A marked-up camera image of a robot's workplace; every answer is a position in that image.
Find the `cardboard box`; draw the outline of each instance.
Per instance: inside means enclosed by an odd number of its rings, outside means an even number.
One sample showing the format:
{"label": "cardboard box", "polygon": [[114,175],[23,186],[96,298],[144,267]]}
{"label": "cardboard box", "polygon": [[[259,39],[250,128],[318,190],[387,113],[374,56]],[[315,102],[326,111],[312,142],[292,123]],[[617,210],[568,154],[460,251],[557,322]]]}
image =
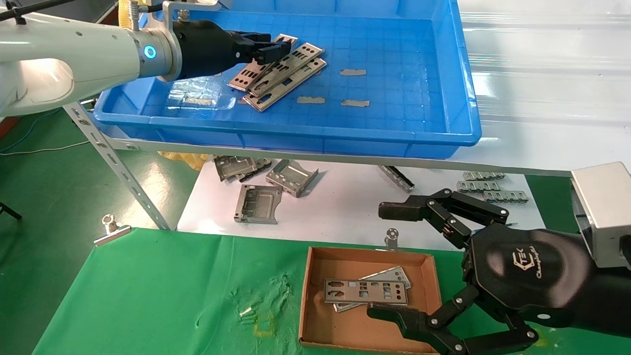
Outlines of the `cardboard box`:
{"label": "cardboard box", "polygon": [[406,251],[353,248],[309,248],[300,305],[298,340],[303,346],[436,354],[426,343],[404,339],[395,323],[369,318],[366,306],[336,313],[324,303],[324,279],[359,279],[402,266],[412,288],[408,306],[433,313],[440,305],[432,255]]}

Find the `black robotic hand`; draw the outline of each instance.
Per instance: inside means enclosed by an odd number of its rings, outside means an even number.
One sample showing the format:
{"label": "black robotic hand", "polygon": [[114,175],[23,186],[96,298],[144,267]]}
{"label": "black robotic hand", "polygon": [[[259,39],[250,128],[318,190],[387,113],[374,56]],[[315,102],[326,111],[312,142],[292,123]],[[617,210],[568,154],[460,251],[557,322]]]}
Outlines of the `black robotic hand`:
{"label": "black robotic hand", "polygon": [[[486,227],[471,235],[451,213]],[[631,337],[631,271],[596,267],[580,235],[510,229],[504,225],[508,214],[449,189],[410,196],[404,203],[381,203],[379,217],[426,219],[454,246],[464,248],[467,286],[431,315],[370,304],[368,316],[397,323],[404,338],[426,342],[443,355],[524,350],[538,340],[525,322]],[[473,304],[509,329],[468,339],[451,334],[447,326]]]}
{"label": "black robotic hand", "polygon": [[270,42],[269,33],[224,31],[208,20],[173,24],[182,52],[179,79],[209,76],[239,63],[275,63],[292,49],[289,42]]}

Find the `tripod leg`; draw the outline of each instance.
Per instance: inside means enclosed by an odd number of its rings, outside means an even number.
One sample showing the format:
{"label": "tripod leg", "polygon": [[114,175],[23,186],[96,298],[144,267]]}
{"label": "tripod leg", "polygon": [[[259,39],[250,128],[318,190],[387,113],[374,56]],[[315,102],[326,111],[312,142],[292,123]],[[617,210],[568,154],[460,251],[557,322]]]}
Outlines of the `tripod leg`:
{"label": "tripod leg", "polygon": [[10,209],[7,205],[0,202],[0,214],[3,212],[8,213],[10,216],[12,216],[13,218],[17,220],[22,219],[22,216],[20,216],[18,212],[15,212],[14,210]]}

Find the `green floor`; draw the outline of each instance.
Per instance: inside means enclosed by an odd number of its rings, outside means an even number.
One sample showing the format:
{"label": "green floor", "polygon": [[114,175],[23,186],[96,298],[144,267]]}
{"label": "green floor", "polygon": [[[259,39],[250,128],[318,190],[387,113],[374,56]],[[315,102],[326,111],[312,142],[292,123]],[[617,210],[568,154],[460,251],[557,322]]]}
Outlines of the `green floor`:
{"label": "green floor", "polygon": [[[0,140],[0,150],[21,138],[36,117],[22,119]],[[81,141],[85,137],[60,112],[40,120],[12,151]],[[121,155],[167,222],[175,226],[198,173],[155,152]],[[546,226],[575,232],[569,181],[528,177],[528,182]],[[115,213],[138,227],[153,227],[153,223],[91,145],[0,157],[0,202],[24,216],[16,223],[0,215],[0,355],[26,355],[33,351],[92,241],[101,236],[103,215]]]}

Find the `green cloth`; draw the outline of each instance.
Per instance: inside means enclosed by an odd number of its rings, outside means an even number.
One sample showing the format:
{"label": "green cloth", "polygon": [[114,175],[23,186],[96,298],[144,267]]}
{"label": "green cloth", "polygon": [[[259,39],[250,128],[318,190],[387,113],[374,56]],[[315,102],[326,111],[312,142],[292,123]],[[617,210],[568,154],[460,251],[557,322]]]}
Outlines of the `green cloth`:
{"label": "green cloth", "polygon": [[[275,239],[135,229],[95,248],[35,355],[331,354],[298,343],[310,245]],[[443,299],[461,282],[462,254],[433,254]],[[629,339],[535,326],[533,354],[628,354]],[[460,337],[505,330],[477,307],[451,326]]]}

